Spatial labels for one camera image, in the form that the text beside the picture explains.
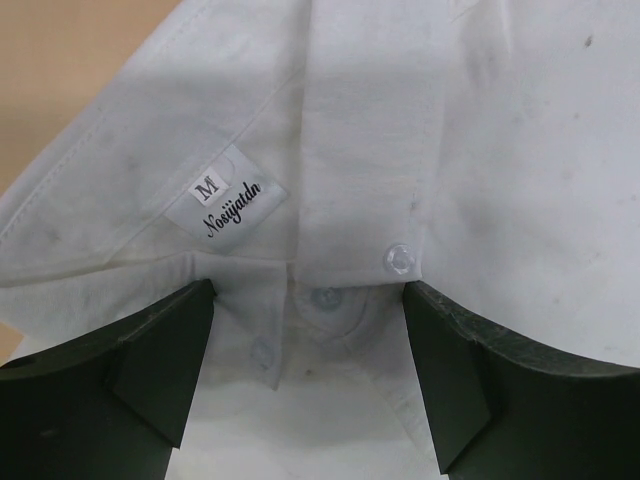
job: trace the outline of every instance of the white shirt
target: white shirt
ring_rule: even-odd
[[[187,0],[2,198],[0,317],[44,347],[210,278],[169,479],[437,478],[403,283],[640,366],[638,10]],[[207,175],[262,182],[244,224]]]

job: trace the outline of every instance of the size label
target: size label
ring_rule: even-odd
[[[189,187],[189,193],[205,207],[212,205],[218,198],[224,195],[229,185],[218,175],[213,167],[200,175],[200,178]]]
[[[242,243],[287,193],[236,147],[229,147],[165,212],[220,253]]]

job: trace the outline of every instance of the wooden surface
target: wooden surface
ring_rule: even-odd
[[[0,1],[0,194],[178,3]],[[0,363],[19,341],[0,324]]]

